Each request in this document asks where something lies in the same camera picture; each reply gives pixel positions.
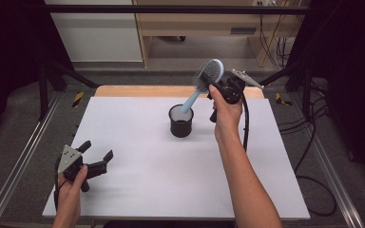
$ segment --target aluminum rail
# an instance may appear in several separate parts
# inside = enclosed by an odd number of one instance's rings
[[[301,99],[297,93],[289,93],[294,105],[298,111],[300,117],[303,117],[303,112],[301,110]],[[307,133],[309,134],[310,138],[312,136],[313,127],[307,127]],[[327,179],[328,184],[330,185],[330,189],[333,192],[337,205],[342,212],[343,217],[348,223],[350,228],[364,228],[364,224],[358,214],[357,210],[355,209],[352,200],[346,191],[345,186],[343,185],[342,180],[340,180],[339,174],[334,169],[333,164],[331,163],[330,159],[328,158],[327,153],[322,146],[321,141],[319,140],[317,134],[314,136],[313,145],[316,150],[317,160],[321,166],[321,169]]]
[[[328,9],[309,7],[162,6],[162,5],[37,5],[24,4],[27,10],[56,13],[195,13],[195,14],[321,14]]]
[[[20,158],[14,165],[9,177],[7,178],[4,186],[2,187],[0,191],[0,217],[2,216],[2,213],[4,212],[11,195],[13,194],[14,189],[17,186],[17,183],[22,178],[22,175],[26,170],[29,160],[31,159],[31,156],[34,153],[34,150],[37,147],[38,142],[40,142],[41,137],[43,136],[53,113],[55,112],[55,109],[58,105],[61,96],[62,94],[60,92],[54,92],[54,95],[49,104],[50,109],[48,111],[48,114],[46,115],[45,119],[39,122],[34,128],[34,132],[31,134],[28,143],[26,144],[22,154],[20,155]]]

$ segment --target black mug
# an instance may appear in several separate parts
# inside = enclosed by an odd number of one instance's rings
[[[168,111],[168,117],[171,122],[171,133],[178,138],[187,137],[192,131],[192,118],[194,117],[194,111],[192,108],[188,112],[182,113],[182,104],[174,105]]]

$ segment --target human hand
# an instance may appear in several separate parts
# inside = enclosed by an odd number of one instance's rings
[[[215,126],[215,137],[218,143],[224,139],[239,136],[239,122],[242,113],[242,101],[236,104],[228,104],[221,93],[212,85],[209,86],[210,94],[214,100],[214,109],[218,110],[218,119]]]
[[[75,182],[71,183],[64,174],[58,176],[63,184],[59,191],[58,210],[52,227],[75,227],[81,215],[80,191],[87,176],[87,165],[82,166]]]

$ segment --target blue brush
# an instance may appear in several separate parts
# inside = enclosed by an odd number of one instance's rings
[[[181,112],[187,113],[197,100],[198,96],[200,96],[201,93],[207,93],[209,91],[209,85],[205,83],[205,80],[202,79],[203,74],[206,74],[209,78],[215,80],[215,83],[218,83],[221,79],[221,76],[223,75],[223,72],[223,63],[218,59],[210,60],[205,65],[203,65],[201,70],[193,78],[195,92],[182,105]]]

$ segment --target white table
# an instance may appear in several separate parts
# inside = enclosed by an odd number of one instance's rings
[[[84,162],[100,161],[110,149],[107,173],[89,180],[82,217],[96,219],[233,219],[221,157],[209,121],[213,102],[193,105],[192,133],[169,130],[168,110],[185,97],[93,97],[72,147],[90,140]],[[272,109],[248,99],[248,156],[282,219],[309,219]],[[243,116],[240,129],[243,129]],[[43,212],[56,214],[52,194]]]

